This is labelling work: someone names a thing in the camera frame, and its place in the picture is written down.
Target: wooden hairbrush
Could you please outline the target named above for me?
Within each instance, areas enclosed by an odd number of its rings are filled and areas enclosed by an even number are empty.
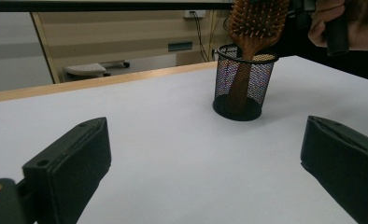
[[[290,0],[235,0],[230,14],[229,35],[242,50],[242,59],[251,61],[262,49],[281,37]],[[240,63],[226,99],[230,113],[243,113],[248,94],[251,64]]]

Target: mesh pencil cup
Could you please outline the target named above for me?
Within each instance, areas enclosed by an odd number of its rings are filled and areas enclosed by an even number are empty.
[[[214,110],[226,119],[258,118],[277,55],[264,50],[252,61],[242,60],[236,45],[220,47],[218,55]]]

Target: floor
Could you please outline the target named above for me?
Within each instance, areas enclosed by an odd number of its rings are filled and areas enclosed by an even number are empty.
[[[123,74],[142,72],[166,67],[175,67],[176,66],[176,54],[168,54],[163,56],[149,57],[149,58],[140,58],[140,59],[132,59],[125,60],[126,63],[129,63],[129,67],[125,67],[122,62],[111,62],[111,63],[100,63],[111,76],[118,76]],[[76,81],[83,80],[99,76],[72,76],[67,75],[64,77],[66,81]]]

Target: hand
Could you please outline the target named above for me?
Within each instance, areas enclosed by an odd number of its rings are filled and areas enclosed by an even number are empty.
[[[309,39],[318,47],[326,47],[326,22],[346,12],[350,49],[368,50],[368,0],[318,0],[313,14]]]

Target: white table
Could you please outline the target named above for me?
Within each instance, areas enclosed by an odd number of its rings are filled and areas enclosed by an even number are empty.
[[[368,80],[299,57],[274,68],[260,118],[212,108],[216,68],[0,102],[0,177],[107,117],[112,166],[79,223],[350,224],[303,169],[308,115],[368,135]]]

